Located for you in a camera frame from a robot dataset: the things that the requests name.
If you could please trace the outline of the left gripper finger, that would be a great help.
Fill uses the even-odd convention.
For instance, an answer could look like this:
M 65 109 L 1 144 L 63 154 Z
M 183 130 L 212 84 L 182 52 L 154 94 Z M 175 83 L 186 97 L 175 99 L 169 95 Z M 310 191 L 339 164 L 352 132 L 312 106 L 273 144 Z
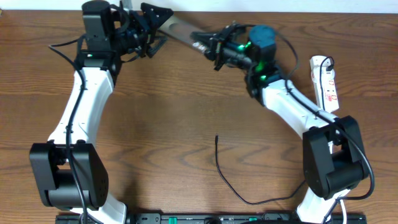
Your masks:
M 172 9 L 158 7 L 145 2 L 141 4 L 141 11 L 151 31 L 156 31 L 174 14 Z
M 147 46 L 146 55 L 149 58 L 152 58 L 161 49 L 161 47 L 166 43 L 167 40 L 168 38 L 164 35 L 156 35 L 151 38 Z

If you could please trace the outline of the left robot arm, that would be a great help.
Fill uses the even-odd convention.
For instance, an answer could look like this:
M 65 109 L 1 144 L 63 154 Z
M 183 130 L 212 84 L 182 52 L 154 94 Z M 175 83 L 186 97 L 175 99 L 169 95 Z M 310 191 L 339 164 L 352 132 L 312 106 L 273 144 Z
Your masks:
M 157 31 L 173 10 L 142 3 L 135 12 L 107 1 L 88 1 L 81 10 L 85 33 L 74 40 L 72 92 L 47 141 L 32 145 L 30 164 L 45 206 L 76 213 L 78 223 L 127 223 L 127 206 L 109 192 L 97 132 L 123 56 L 153 57 L 166 42 Z

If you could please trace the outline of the Galaxy S25 Ultra smartphone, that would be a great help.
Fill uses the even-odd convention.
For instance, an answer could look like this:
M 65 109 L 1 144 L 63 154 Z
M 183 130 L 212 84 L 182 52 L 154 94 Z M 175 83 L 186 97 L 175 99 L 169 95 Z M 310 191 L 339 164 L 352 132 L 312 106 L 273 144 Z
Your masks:
M 205 40 L 200 40 L 197 34 L 206 34 L 206 31 L 193 24 L 184 21 L 177 16 L 171 16 L 160 27 L 159 31 L 188 45 L 192 49 L 202 53 L 209 53 L 209 46 Z

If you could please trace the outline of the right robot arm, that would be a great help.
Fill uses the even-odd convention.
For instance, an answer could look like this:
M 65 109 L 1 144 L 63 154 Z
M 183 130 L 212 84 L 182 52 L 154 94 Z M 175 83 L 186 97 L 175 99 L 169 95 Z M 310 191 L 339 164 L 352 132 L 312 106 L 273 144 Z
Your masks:
M 301 138 L 307 193 L 297 207 L 302 223 L 332 223 L 332 213 L 351 190 L 364 180 L 374 180 L 365 154 L 358 122 L 316 105 L 294 87 L 275 60 L 277 39 L 269 26 L 231 24 L 218 32 L 194 31 L 190 39 L 219 70 L 227 65 L 244 70 L 249 95 L 279 115 Z

